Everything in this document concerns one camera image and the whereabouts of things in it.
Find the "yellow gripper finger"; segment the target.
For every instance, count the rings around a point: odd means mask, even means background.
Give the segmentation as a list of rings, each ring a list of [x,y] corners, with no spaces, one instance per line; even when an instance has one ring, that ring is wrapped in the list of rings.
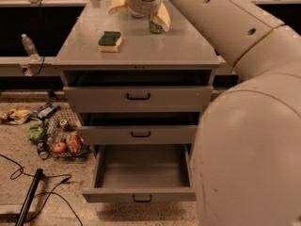
[[[109,14],[115,14],[117,12],[127,13],[128,4],[126,0],[112,0],[108,9]]]
[[[162,22],[162,27],[164,28],[163,31],[167,32],[170,28],[170,17],[166,6],[161,5],[156,12],[152,13],[152,15],[157,17]]]

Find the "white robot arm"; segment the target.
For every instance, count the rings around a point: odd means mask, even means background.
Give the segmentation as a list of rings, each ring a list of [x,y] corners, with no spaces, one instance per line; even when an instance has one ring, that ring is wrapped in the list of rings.
[[[198,226],[300,226],[299,35],[248,0],[169,0],[240,77],[198,125]],[[161,0],[113,0],[110,12],[170,21]]]

